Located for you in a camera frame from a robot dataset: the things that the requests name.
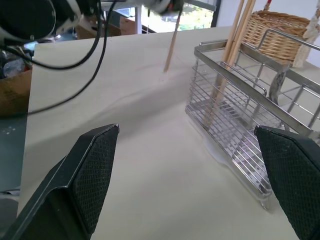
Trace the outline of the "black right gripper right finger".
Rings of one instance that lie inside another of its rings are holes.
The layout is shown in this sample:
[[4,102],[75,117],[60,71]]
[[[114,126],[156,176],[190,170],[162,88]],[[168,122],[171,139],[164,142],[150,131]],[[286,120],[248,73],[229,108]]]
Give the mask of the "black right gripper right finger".
[[257,126],[271,188],[300,240],[320,238],[320,147],[290,131]]

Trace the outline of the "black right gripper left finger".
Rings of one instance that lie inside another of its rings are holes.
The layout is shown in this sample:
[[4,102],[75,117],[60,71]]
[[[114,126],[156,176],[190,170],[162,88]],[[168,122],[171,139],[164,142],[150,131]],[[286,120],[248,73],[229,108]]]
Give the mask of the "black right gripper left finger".
[[89,240],[110,185],[120,128],[82,134],[45,176],[4,240]]

